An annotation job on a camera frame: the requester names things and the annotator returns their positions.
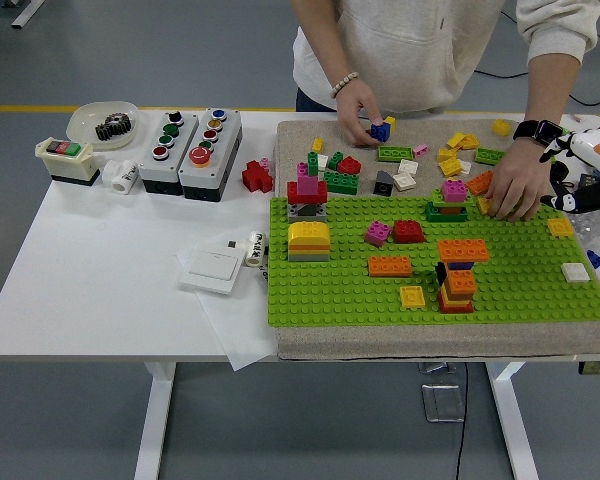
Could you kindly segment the person's left hand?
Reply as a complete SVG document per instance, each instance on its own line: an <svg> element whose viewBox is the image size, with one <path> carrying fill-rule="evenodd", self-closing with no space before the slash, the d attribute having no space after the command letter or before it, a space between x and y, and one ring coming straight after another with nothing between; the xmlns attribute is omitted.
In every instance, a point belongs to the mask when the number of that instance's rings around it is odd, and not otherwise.
<svg viewBox="0 0 600 480"><path fill-rule="evenodd" d="M551 164L541 163L544 147L531 138L518 138L495 167L485 195L489 215L510 222L531 219L549 192Z"/></svg>

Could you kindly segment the person's right hand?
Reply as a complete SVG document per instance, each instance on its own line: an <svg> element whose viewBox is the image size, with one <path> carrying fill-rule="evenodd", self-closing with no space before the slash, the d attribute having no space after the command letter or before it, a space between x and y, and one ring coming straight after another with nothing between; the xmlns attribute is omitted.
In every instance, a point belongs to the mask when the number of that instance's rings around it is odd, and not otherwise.
<svg viewBox="0 0 600 480"><path fill-rule="evenodd" d="M382 126L384 119L371 88L361 79L347 83L336 95L338 122L347 140L356 147L377 147L380 141L362 127L359 114L364 111L372 125Z"/></svg>

